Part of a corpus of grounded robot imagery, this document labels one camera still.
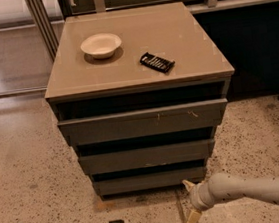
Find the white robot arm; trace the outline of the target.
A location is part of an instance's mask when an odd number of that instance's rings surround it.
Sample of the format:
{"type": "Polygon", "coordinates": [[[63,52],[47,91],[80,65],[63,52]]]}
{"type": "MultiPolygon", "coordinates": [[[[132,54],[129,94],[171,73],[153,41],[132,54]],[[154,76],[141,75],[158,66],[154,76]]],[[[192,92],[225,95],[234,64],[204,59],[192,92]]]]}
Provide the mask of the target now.
{"type": "Polygon", "coordinates": [[[183,184],[193,206],[185,223],[197,223],[202,211],[242,197],[279,205],[279,177],[244,178],[215,173],[208,181],[194,184],[184,180],[183,184]]]}

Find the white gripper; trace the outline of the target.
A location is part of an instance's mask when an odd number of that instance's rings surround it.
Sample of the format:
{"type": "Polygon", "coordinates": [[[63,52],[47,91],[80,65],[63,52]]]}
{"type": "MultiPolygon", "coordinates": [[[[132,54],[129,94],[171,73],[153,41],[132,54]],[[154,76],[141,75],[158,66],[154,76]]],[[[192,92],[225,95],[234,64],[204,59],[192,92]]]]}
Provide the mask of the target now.
{"type": "Polygon", "coordinates": [[[197,223],[202,214],[200,211],[207,211],[207,209],[213,208],[213,196],[209,192],[208,184],[196,183],[191,181],[182,181],[185,189],[189,192],[191,205],[196,209],[190,209],[185,223],[197,223]]]}

